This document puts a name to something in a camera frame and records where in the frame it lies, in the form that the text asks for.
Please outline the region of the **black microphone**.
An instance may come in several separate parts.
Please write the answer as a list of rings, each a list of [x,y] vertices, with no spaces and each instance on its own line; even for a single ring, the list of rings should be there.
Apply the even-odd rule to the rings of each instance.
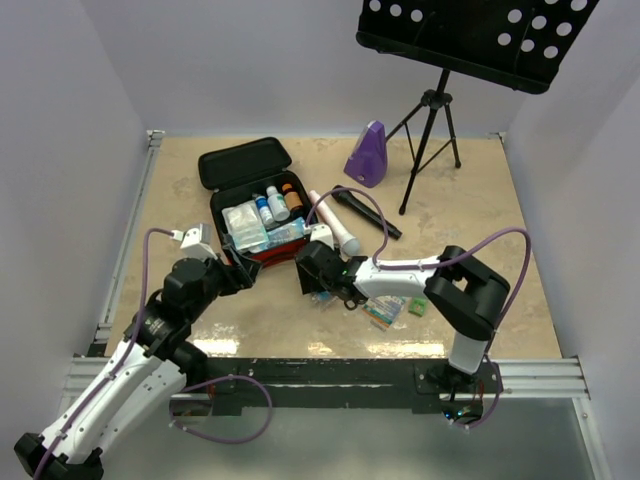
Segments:
[[[402,231],[391,222],[386,221],[386,225],[383,225],[382,215],[358,199],[353,190],[348,190],[342,185],[336,185],[331,192],[331,196],[338,204],[354,212],[379,231],[384,232],[384,228],[387,228],[387,234],[391,239],[399,240],[402,237]]]

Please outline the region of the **black handled scissors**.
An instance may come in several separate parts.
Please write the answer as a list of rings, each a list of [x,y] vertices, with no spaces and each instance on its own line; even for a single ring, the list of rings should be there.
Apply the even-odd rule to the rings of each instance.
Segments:
[[[362,304],[363,301],[361,299],[349,299],[343,301],[343,305],[348,311],[357,310]]]

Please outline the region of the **aluminium frame rail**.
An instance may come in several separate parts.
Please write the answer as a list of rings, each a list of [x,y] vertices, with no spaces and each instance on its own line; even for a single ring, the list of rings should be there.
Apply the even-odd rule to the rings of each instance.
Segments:
[[[130,215],[147,174],[149,152],[164,129],[60,128],[42,134],[39,220],[32,229],[48,310],[42,316],[53,356],[39,400],[49,424],[59,414],[71,357],[88,346],[114,288]]]

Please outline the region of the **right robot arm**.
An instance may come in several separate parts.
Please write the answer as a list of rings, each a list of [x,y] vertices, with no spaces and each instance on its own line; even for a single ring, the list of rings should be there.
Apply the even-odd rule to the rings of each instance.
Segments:
[[[312,241],[295,256],[304,294],[328,292],[354,310],[368,300],[398,296],[424,298],[455,330],[445,369],[448,386],[469,392],[481,380],[480,365],[503,317],[508,281],[458,246],[405,265],[345,260],[332,247]]]

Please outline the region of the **blue pouch packet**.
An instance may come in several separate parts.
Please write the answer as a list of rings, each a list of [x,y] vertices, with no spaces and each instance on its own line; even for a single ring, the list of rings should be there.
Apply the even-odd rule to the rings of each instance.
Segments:
[[[249,248],[251,254],[274,249],[278,246],[299,240],[305,236],[305,220],[295,220],[267,232],[267,241]]]

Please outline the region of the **black music stand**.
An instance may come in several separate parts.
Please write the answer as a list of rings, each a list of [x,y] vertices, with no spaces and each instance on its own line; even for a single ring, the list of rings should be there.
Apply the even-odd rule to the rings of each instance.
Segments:
[[[379,54],[440,68],[436,88],[396,125],[406,130],[423,108],[429,113],[410,176],[429,164],[423,155],[440,111],[454,126],[446,90],[451,73],[533,95],[548,91],[561,62],[596,7],[594,1],[366,1],[356,40]]]

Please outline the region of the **green small box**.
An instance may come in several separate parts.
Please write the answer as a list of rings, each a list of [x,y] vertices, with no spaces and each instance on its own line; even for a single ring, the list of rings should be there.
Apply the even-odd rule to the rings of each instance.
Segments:
[[[408,311],[414,316],[423,317],[426,313],[427,305],[428,301],[424,298],[412,298],[409,303]]]

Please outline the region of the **small blue label bottle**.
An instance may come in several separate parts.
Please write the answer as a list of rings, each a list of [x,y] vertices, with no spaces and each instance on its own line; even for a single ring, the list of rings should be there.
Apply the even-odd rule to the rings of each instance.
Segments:
[[[268,205],[267,199],[262,195],[255,195],[254,202],[261,217],[261,220],[265,226],[271,226],[275,223],[274,216]]]

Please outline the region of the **purple metronome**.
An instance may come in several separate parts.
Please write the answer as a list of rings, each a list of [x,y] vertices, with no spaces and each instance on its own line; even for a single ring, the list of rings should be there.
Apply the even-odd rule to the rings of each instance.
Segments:
[[[373,120],[362,130],[343,171],[360,185],[374,188],[386,176],[387,167],[385,127]]]

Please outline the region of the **bandage packets pile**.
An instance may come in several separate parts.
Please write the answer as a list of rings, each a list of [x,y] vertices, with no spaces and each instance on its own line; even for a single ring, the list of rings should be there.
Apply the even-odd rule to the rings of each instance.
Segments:
[[[381,331],[388,330],[402,313],[406,298],[383,296],[369,299],[362,311],[370,317],[371,323]]]

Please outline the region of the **brown medicine bottle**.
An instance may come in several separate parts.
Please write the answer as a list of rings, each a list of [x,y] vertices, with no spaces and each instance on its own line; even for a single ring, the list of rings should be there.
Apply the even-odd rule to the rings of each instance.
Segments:
[[[290,183],[285,183],[282,185],[282,194],[285,201],[285,204],[290,212],[298,212],[304,208],[302,200]]]

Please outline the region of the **red black medicine case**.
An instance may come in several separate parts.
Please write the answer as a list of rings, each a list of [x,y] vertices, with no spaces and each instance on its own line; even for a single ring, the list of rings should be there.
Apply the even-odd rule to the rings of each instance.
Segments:
[[[233,250],[273,266],[291,260],[309,241],[304,224],[312,200],[290,170],[281,142],[266,137],[202,154],[198,173],[212,192],[210,209],[226,255]]]

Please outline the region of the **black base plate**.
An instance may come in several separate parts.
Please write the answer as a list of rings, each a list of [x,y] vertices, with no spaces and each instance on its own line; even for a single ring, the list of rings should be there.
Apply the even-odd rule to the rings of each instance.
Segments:
[[[211,400],[215,415],[236,416],[267,405],[436,414],[448,398],[476,405],[501,390],[487,363],[468,376],[445,359],[210,358],[184,392]]]

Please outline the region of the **white plastic bottle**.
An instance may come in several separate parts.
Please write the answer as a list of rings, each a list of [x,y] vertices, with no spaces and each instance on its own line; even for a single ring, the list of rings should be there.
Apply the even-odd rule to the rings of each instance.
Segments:
[[[290,216],[289,209],[286,206],[283,195],[275,186],[266,188],[267,201],[271,209],[272,215],[277,222],[283,222]]]

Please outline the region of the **white gauze packet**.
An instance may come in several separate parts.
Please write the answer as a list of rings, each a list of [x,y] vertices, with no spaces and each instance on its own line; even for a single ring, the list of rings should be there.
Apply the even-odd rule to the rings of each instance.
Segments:
[[[222,210],[228,234],[238,251],[267,241],[267,233],[253,200]]]

